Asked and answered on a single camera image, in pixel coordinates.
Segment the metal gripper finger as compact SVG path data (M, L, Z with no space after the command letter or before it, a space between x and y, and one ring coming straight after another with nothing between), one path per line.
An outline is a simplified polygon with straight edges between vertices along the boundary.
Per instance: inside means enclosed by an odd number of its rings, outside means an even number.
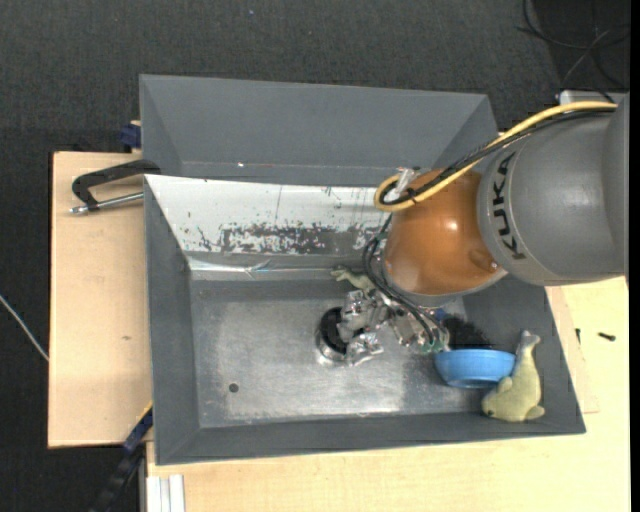
M352 337L347 343L345 361L357 366L384 353L384 347L374 332L364 332Z
M337 331L342 341L375 336L379 303L363 291L348 292L339 311Z

